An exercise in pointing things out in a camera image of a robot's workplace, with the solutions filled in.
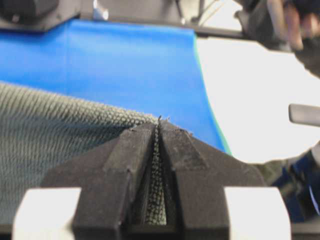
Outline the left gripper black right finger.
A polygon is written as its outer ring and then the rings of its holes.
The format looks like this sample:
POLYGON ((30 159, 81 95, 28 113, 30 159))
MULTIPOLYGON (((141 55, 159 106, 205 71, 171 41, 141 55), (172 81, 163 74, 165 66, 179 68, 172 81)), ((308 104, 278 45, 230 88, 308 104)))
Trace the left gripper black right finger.
POLYGON ((166 220, 180 240, 227 240, 224 188, 264 187, 260 171, 166 120, 159 123, 166 220))

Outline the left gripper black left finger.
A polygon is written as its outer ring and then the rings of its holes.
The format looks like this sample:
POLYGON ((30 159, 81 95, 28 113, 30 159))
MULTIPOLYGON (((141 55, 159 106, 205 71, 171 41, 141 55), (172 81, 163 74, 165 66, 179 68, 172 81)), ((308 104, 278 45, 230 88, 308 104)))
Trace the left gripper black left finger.
POLYGON ((43 188, 81 188, 76 239, 121 240, 123 225, 146 222, 155 130, 152 123, 126 129, 45 174, 43 188))

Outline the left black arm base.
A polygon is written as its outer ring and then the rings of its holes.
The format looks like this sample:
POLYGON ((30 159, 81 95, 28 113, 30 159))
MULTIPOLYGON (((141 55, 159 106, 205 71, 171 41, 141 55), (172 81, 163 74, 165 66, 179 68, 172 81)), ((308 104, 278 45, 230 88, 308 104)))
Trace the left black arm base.
POLYGON ((47 32, 80 15, 81 0, 2 0, 0 29, 47 32))

